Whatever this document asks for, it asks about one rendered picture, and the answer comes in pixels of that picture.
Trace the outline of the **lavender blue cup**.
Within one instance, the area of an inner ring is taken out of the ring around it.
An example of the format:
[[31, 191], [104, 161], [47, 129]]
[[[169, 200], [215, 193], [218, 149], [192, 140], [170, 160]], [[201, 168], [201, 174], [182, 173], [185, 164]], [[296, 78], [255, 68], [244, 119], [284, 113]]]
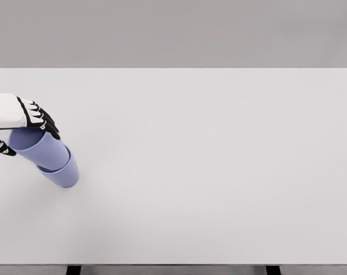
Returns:
[[70, 159], [63, 142], [40, 128], [13, 129], [9, 146], [27, 160], [50, 171], [63, 168]]
[[79, 171], [74, 155], [67, 146], [65, 146], [65, 148], [69, 153], [69, 160], [63, 168], [55, 171], [48, 170], [38, 165], [36, 165], [36, 168], [44, 177], [59, 187], [70, 188], [78, 182]]

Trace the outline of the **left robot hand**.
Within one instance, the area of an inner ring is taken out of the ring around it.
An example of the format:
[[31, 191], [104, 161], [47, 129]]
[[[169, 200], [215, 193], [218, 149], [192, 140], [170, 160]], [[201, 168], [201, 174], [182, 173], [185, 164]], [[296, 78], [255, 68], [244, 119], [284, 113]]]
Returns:
[[[0, 130], [39, 128], [60, 140], [59, 130], [51, 116], [35, 101], [12, 93], [0, 93]], [[16, 156], [16, 152], [0, 138], [0, 154]]]

